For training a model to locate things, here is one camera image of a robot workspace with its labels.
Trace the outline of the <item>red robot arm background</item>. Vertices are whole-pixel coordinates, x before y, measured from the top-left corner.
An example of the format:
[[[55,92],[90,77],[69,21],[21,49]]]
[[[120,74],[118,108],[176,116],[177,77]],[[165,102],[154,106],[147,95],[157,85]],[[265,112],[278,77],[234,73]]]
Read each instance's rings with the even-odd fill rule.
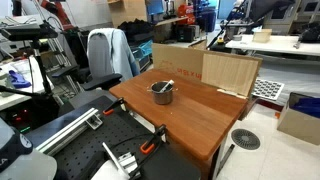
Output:
[[[73,29],[74,26],[63,9],[62,2],[64,1],[65,0],[38,0],[41,7],[54,14],[59,19],[64,30],[69,30]]]

